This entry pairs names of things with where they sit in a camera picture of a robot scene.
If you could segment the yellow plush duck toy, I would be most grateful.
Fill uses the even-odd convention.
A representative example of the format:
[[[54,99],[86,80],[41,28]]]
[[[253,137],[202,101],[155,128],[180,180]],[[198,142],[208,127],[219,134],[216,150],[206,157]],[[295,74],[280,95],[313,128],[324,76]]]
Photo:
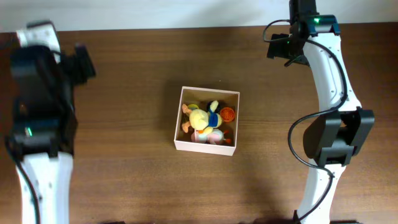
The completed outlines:
[[[185,133],[188,133],[189,128],[193,128],[195,131],[211,132],[223,123],[223,119],[219,113],[209,113],[207,110],[205,111],[200,108],[190,110],[186,104],[182,105],[182,112],[188,116],[188,121],[181,125]]]

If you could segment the black round puck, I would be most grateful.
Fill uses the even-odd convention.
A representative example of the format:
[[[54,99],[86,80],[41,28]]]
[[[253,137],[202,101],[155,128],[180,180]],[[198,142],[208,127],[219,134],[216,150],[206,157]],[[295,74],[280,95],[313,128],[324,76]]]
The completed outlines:
[[[217,100],[209,102],[206,108],[209,113],[219,113],[221,110],[220,103]]]

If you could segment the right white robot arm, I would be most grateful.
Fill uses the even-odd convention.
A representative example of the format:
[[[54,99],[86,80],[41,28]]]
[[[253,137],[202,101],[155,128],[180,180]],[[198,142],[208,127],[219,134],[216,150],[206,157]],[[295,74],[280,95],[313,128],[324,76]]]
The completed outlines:
[[[346,73],[341,31],[334,15],[321,15],[315,0],[290,0],[289,33],[273,34],[267,57],[311,68],[319,110],[296,120],[287,142],[308,170],[303,199],[293,223],[329,223],[338,181],[372,127],[373,110],[363,109]]]

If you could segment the white cardboard box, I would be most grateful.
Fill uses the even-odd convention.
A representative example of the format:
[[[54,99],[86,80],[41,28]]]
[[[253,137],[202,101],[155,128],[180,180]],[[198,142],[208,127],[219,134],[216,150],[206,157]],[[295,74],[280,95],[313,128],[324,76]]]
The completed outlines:
[[[236,149],[238,136],[238,120],[239,120],[239,97],[238,91],[215,90],[209,88],[196,88],[183,86],[180,94],[179,106],[183,103],[194,103],[198,106],[204,106],[207,101],[221,100],[223,103],[230,105],[236,112],[235,119],[227,124],[222,124],[221,128],[226,128],[232,132],[232,146],[222,144],[221,146],[211,145],[207,143],[191,142],[190,134],[184,134],[181,130],[183,122],[182,112],[179,111],[177,115],[177,123],[175,126],[174,143],[177,150],[202,152],[208,154],[218,154],[224,156],[232,156]]]

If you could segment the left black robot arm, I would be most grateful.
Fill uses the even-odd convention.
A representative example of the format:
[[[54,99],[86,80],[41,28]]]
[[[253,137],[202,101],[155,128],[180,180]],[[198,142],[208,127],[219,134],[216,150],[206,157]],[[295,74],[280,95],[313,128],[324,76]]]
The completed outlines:
[[[74,88],[95,77],[84,45],[73,55],[60,49],[52,21],[16,32],[20,47],[10,56],[19,87],[11,132],[4,138],[16,165],[23,223],[69,223],[69,192],[78,127]]]

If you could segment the orange round cage ball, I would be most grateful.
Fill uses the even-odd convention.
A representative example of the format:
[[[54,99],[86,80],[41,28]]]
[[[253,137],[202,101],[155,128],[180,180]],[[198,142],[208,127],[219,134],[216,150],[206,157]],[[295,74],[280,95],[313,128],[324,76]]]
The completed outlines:
[[[236,117],[235,110],[230,107],[224,107],[220,110],[220,116],[225,123],[234,121]]]

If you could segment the white duck pink hat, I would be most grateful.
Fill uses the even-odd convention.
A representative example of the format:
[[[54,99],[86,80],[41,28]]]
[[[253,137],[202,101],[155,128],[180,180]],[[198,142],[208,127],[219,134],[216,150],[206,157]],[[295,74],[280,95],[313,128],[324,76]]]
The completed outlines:
[[[191,141],[195,143],[208,143],[214,145],[231,144],[231,139],[226,139],[224,136],[228,134],[228,131],[221,131],[219,129],[213,129],[211,132],[205,131],[194,131],[191,135]]]

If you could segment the yellow rattle drum toy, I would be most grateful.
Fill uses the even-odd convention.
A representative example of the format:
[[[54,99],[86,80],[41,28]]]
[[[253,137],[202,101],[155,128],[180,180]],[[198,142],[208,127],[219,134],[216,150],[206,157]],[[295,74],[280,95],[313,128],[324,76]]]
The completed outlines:
[[[189,104],[189,105],[188,105],[188,109],[190,109],[190,110],[196,110],[196,109],[199,109],[199,106],[196,105],[196,104]]]

